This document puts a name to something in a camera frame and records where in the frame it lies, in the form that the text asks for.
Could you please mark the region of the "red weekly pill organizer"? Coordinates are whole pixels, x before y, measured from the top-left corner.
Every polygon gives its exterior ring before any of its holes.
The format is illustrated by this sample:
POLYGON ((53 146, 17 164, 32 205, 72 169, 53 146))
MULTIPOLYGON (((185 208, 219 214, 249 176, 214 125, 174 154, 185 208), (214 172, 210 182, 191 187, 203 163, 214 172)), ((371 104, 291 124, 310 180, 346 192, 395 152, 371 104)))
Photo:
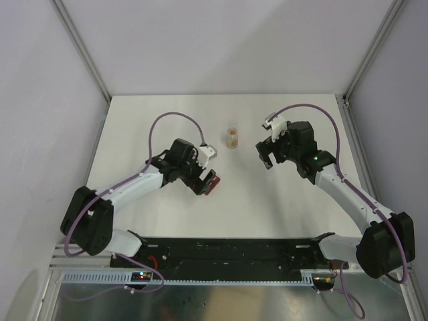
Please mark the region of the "red weekly pill organizer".
POLYGON ((221 179, 218 176, 215 176, 209 183, 207 190, 204 192, 204 195, 209 195, 213 189, 220 183, 221 179))

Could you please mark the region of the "clear pill bottle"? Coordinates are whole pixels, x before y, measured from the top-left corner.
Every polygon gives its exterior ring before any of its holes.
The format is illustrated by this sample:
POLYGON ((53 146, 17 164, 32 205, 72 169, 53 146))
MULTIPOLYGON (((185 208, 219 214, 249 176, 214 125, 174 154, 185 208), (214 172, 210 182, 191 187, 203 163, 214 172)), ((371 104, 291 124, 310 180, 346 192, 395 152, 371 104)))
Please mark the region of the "clear pill bottle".
POLYGON ((236 128, 228 128, 226 135, 226 145, 229 149, 238 147, 238 131, 236 128))

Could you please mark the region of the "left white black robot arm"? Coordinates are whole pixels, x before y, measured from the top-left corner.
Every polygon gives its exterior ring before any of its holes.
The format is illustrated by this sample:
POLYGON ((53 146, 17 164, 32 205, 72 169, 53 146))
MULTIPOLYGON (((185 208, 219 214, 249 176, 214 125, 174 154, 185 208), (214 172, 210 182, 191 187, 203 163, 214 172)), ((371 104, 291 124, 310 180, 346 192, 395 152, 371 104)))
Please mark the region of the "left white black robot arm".
POLYGON ((60 225, 61 232, 89 255, 103 251, 124 255, 134 267, 148 260, 146 241, 133 231, 114 227, 114 216, 138 198, 176 180, 196 195, 208 195, 219 182, 210 160, 217 156, 208 144, 194 146, 176 139, 171 147, 152 157, 137 174, 104 189, 77 189, 60 225))

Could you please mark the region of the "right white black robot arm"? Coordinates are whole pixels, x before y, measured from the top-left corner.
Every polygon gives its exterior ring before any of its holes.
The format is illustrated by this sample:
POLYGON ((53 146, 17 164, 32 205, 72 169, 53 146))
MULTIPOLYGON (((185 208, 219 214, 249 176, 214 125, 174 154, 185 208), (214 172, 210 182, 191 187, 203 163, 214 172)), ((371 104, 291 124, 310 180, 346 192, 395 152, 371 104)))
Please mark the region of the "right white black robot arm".
POLYGON ((332 260, 357 263, 377 279, 405 268, 415 259, 414 224, 405 213, 393 213, 346 177, 338 174, 336 158, 320 150, 314 129, 307 121, 266 119, 262 125, 272 133, 256 144, 259 158, 267 169, 274 163, 290 161, 298 174, 328 194, 352 219, 361 237, 325 233, 309 251, 310 263, 325 268, 332 260))

